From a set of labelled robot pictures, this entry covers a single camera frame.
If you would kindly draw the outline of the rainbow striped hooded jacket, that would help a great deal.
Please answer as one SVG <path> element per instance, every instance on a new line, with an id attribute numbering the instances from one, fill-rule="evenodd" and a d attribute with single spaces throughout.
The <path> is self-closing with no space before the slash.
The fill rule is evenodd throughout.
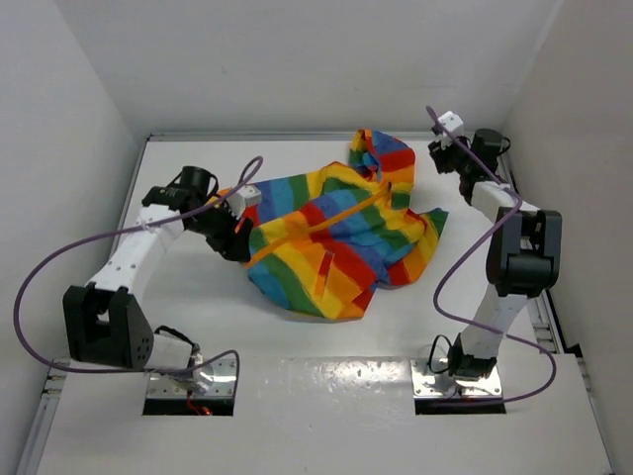
<path id="1" fill-rule="evenodd" d="M 329 320 L 360 319 L 377 287 L 415 282 L 448 217 L 410 208 L 415 162 L 406 143 L 364 129 L 347 163 L 256 183 L 249 280 L 276 305 Z"/>

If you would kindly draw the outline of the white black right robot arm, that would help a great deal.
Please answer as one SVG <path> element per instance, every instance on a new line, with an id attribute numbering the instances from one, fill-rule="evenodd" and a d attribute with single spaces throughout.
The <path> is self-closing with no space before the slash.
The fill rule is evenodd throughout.
<path id="1" fill-rule="evenodd" d="M 442 126 L 432 131 L 428 150 L 436 170 L 457 173 L 466 203 L 493 224 L 478 241 L 489 245 L 488 288 L 473 320 L 451 344 L 444 369 L 458 379 L 480 379 L 497 365 L 500 343 L 527 302 L 557 282 L 563 218 L 524 202 L 496 175 L 506 141 L 500 133 L 480 129 L 469 141 Z"/>

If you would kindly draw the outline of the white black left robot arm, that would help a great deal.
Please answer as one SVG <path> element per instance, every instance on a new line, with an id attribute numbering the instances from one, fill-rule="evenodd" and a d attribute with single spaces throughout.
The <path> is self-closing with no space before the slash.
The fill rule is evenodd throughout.
<path id="1" fill-rule="evenodd" d="M 249 183 L 261 162 L 251 160 L 224 195 L 217 177 L 196 166 L 183 167 L 168 184 L 146 193 L 134 225 L 104 266 L 63 295 L 73 360 L 104 372 L 187 371 L 198 345 L 174 330 L 154 330 L 141 308 L 142 297 L 162 257 L 186 232 L 204 237 L 228 261 L 249 260 L 253 223 L 244 213 L 261 200 Z"/>

